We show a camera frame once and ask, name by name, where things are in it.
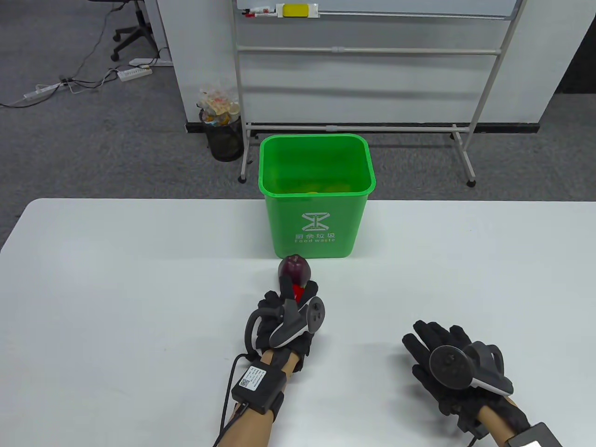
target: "green trash bin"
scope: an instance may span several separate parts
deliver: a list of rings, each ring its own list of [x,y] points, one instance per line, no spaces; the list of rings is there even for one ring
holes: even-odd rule
[[[275,254],[348,256],[376,184],[368,144],[360,136],[277,135],[264,140],[259,188]]]

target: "white wall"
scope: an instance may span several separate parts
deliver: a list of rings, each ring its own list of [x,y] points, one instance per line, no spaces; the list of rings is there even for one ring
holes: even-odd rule
[[[226,0],[159,0],[189,122],[198,86],[235,79]],[[596,13],[595,0],[528,0],[481,122],[542,116]],[[493,48],[506,22],[239,19],[245,45]],[[253,122],[466,122],[493,57],[241,55]]]

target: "floor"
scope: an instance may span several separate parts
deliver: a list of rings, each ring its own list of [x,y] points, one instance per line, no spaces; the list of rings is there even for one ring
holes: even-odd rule
[[[109,8],[81,0],[0,0],[0,102],[71,75]],[[109,17],[81,79],[100,79],[114,66],[111,31],[134,21],[131,7]],[[122,60],[152,56],[138,41]],[[596,200],[595,122],[596,95],[556,95],[537,135],[478,135],[470,150],[475,189],[466,187],[447,136],[367,136],[377,175],[372,198]],[[39,197],[260,197],[257,145],[243,185],[240,161],[213,160],[204,135],[186,134],[184,123],[171,68],[77,95],[60,92],[32,108],[0,107],[0,247]]]

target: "gloved hand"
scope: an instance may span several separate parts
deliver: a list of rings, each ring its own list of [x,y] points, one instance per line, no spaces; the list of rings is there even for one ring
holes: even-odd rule
[[[302,299],[300,303],[302,306],[311,298],[316,296],[319,290],[319,286],[315,281],[308,281],[306,283],[304,293],[302,294]],[[276,309],[283,305],[285,299],[294,299],[294,290],[292,288],[292,283],[289,278],[280,278],[280,295],[277,295],[276,292],[273,290],[269,290],[265,294],[265,299],[259,301],[259,309],[262,308],[270,308]],[[261,318],[261,322],[259,324],[259,328],[257,329],[257,339],[255,343],[256,349],[260,349],[261,352],[265,352],[268,349],[271,349],[269,345],[269,337],[273,333],[273,331],[279,326],[279,321],[274,316],[264,316]],[[299,337],[296,337],[294,340],[289,342],[284,347],[292,350],[299,358],[300,361],[297,363],[294,372],[298,372],[302,369],[302,365],[304,363],[304,357],[308,356],[311,351],[311,341],[314,334],[310,332],[305,332]]]
[[[424,321],[417,321],[414,330],[426,346],[420,343],[414,334],[403,337],[403,345],[418,362],[412,367],[412,373],[437,400],[442,414],[455,414],[460,417],[458,427],[463,432],[470,432],[478,439],[487,435],[486,429],[476,419],[483,406],[495,411],[517,433],[530,428],[526,415],[503,396],[481,388],[452,390],[433,377],[429,366],[432,351],[442,345],[455,346],[463,350],[471,343],[460,326],[452,326],[447,331],[438,323],[426,324]]]

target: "metal frame bar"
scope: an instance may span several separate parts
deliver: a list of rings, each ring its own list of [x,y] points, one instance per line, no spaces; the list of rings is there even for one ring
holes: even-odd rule
[[[451,134],[458,149],[458,153],[461,157],[462,165],[466,172],[469,187],[476,185],[476,174],[474,168],[470,163],[468,157],[468,149],[474,136],[474,131],[482,115],[482,111],[486,105],[491,90],[495,84],[496,77],[501,69],[503,59],[513,36],[515,35],[517,25],[522,17],[523,11],[526,7],[527,0],[519,0],[516,14],[513,18],[503,17],[479,17],[472,16],[470,18],[484,18],[493,20],[508,20],[509,27],[505,33],[505,37],[501,43],[501,46],[497,49],[451,49],[451,48],[346,48],[343,46],[332,46],[332,47],[285,47],[285,46],[244,46],[239,45],[237,41],[236,32],[236,18],[237,13],[235,10],[236,0],[228,0],[230,4],[230,14],[232,21],[232,44],[234,47],[234,64],[236,68],[236,83],[238,85],[238,99],[240,105],[240,117],[242,120],[242,134],[244,141],[244,155],[242,158],[242,167],[240,169],[240,177],[238,181],[241,183],[246,182],[246,165],[248,161],[249,146],[250,146],[250,132],[251,131],[312,131],[312,132],[410,132],[410,133],[448,133]],[[407,17],[407,15],[399,14],[383,14],[383,13],[321,13],[324,15],[352,15],[352,16],[374,16],[374,17]],[[244,114],[244,101],[243,101],[243,88],[242,78],[240,70],[240,56],[241,52],[300,52],[300,53],[332,53],[332,54],[385,54],[385,55],[483,55],[483,56],[495,56],[495,62],[491,68],[485,87],[480,95],[480,99],[474,114],[470,126],[458,127],[453,124],[451,127],[432,127],[432,126],[327,126],[327,125],[258,125],[246,122],[246,115]],[[461,134],[467,134],[465,142],[461,138]]]

